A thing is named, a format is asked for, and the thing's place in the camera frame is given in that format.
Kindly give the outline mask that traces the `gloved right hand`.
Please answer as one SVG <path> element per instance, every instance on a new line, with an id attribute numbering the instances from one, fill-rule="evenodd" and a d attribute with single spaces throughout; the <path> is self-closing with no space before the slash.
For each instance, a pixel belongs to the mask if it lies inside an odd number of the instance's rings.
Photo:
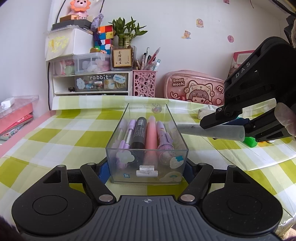
<path id="1" fill-rule="evenodd" d="M 274 115 L 281 125 L 283 125 L 288 133 L 292 136 L 296 136 L 296 115 L 295 113 L 284 103 L 279 102 L 275 109 Z"/>

